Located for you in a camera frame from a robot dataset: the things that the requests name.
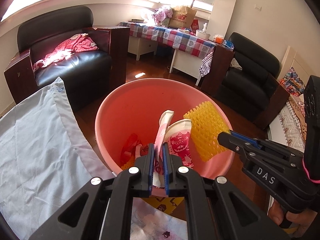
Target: pink plastic bucket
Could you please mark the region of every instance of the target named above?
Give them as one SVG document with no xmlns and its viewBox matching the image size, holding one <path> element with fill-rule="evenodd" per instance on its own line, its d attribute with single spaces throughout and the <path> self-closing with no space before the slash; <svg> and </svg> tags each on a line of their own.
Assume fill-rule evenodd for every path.
<svg viewBox="0 0 320 240">
<path fill-rule="evenodd" d="M 183 83 L 148 78 L 129 82 L 112 91 L 102 102 L 96 117 L 95 133 L 101 154 L 110 169 L 119 174 L 120 152 L 127 138 L 135 133 L 143 145 L 154 143 L 159 118 L 166 110 L 174 111 L 171 123 L 204 101 L 211 101 L 232 129 L 231 124 L 216 103 L 201 91 Z M 203 162 L 193 143 L 190 152 L 194 170 L 201 176 L 214 179 L 229 170 L 234 152 L 227 150 Z M 163 189 L 153 188 L 153 195 L 165 196 Z"/>
</svg>

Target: silver bolt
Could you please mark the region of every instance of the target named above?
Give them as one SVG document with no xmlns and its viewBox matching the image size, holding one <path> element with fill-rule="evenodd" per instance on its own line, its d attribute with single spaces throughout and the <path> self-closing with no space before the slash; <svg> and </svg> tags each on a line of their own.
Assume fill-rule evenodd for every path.
<svg viewBox="0 0 320 240">
<path fill-rule="evenodd" d="M 185 166 L 181 166 L 181 167 L 178 168 L 178 171 L 180 173 L 187 173 L 189 171 L 189 169 L 187 167 L 185 167 Z"/>
<path fill-rule="evenodd" d="M 136 174 L 138 172 L 139 172 L 139 168 L 138 167 L 129 168 L 129 173 L 131 173 L 131 174 Z"/>
<path fill-rule="evenodd" d="M 219 184 L 225 184 L 227 182 L 227 179 L 226 179 L 226 177 L 219 176 L 219 177 L 217 177 L 217 182 Z"/>
<path fill-rule="evenodd" d="M 101 179 L 98 177 L 92 178 L 91 179 L 91 184 L 92 185 L 99 185 L 101 183 Z"/>
</svg>

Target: dark wood armrest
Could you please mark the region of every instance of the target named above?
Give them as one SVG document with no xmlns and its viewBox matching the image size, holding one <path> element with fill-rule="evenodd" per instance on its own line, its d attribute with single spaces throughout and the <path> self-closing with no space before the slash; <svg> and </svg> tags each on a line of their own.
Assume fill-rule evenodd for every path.
<svg viewBox="0 0 320 240">
<path fill-rule="evenodd" d="M 38 90 L 32 69 L 30 49 L 16 54 L 4 71 L 4 77 L 16 104 Z"/>
<path fill-rule="evenodd" d="M 84 31 L 89 34 L 100 50 L 107 52 L 112 58 L 110 91 L 125 84 L 130 28 L 93 26 L 85 28 Z"/>
<path fill-rule="evenodd" d="M 267 125 L 269 125 L 275 119 L 282 107 L 284 107 L 289 96 L 289 92 L 279 84 L 276 88 L 276 91 L 270 98 L 270 103 L 267 109 L 261 112 L 253 123 L 259 128 L 265 129 Z"/>
<path fill-rule="evenodd" d="M 201 84 L 201 90 L 214 97 L 226 76 L 230 67 L 234 51 L 223 46 L 217 45 L 212 57 L 212 63 L 209 73 L 204 77 Z"/>
</svg>

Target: black leather sofa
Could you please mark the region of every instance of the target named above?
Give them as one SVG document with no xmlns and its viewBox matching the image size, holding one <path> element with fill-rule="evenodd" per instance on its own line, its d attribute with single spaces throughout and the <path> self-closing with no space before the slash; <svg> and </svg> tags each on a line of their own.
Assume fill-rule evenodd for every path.
<svg viewBox="0 0 320 240">
<path fill-rule="evenodd" d="M 232 59 L 230 53 L 224 61 L 214 60 L 217 50 L 222 49 L 219 46 L 201 89 L 204 87 L 205 92 L 264 129 L 289 97 L 289 93 L 276 80 L 280 63 L 270 52 L 239 33 L 232 33 L 229 41 L 235 47 L 233 57 L 242 70 L 229 67 Z"/>
<path fill-rule="evenodd" d="M 92 24 L 93 14 L 88 7 L 73 6 L 39 15 L 19 27 L 19 53 L 4 72 L 16 103 L 51 84 L 58 76 L 65 83 L 73 111 L 125 83 L 130 29 L 93 28 Z M 32 65 L 36 61 L 78 33 L 88 33 L 99 50 L 76 52 L 33 73 Z"/>
</svg>

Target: human hand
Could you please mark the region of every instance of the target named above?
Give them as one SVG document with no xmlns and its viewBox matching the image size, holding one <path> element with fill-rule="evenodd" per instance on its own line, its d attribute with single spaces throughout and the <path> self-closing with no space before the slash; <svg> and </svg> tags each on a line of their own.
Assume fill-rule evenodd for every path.
<svg viewBox="0 0 320 240">
<path fill-rule="evenodd" d="M 293 214 L 291 212 L 287 212 L 287 220 L 299 225 L 298 230 L 293 233 L 293 237 L 301 237 L 307 231 L 307 229 L 315 219 L 316 215 L 317 212 L 314 212 L 310 209 L 306 209 L 300 214 Z M 269 209 L 268 217 L 270 217 L 278 226 L 282 223 L 284 213 L 278 201 L 274 200 L 271 208 Z"/>
</svg>

